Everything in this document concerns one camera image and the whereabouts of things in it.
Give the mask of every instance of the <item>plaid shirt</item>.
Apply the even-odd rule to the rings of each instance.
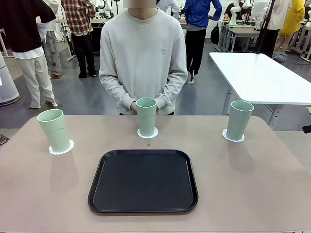
[[[67,24],[73,34],[92,31],[90,18],[96,14],[92,0],[61,0],[66,13]]]

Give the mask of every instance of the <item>yellow jacket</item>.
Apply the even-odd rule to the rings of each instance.
[[[305,16],[303,0],[292,0],[292,8],[287,12],[280,35],[291,35],[300,29],[300,22]]]

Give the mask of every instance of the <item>gray sweatshirt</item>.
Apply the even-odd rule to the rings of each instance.
[[[187,76],[184,34],[175,18],[158,10],[139,20],[125,10],[104,25],[99,78],[122,114],[132,114],[131,104],[143,97],[156,100],[159,115],[170,114]]]

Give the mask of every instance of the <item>light green cup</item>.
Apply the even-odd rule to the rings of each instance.
[[[234,141],[242,139],[247,123],[253,113],[254,106],[245,101],[231,103],[227,137]]]
[[[142,136],[149,137],[155,133],[156,125],[156,100],[141,98],[136,101],[139,116],[139,131]]]
[[[54,152],[63,152],[70,147],[64,113],[60,109],[50,109],[37,116]]]

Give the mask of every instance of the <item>white pants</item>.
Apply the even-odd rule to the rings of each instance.
[[[17,59],[23,71],[26,84],[31,94],[32,102],[29,107],[40,108],[40,86],[45,100],[55,102],[52,83],[49,78],[47,60],[44,54],[32,59]]]

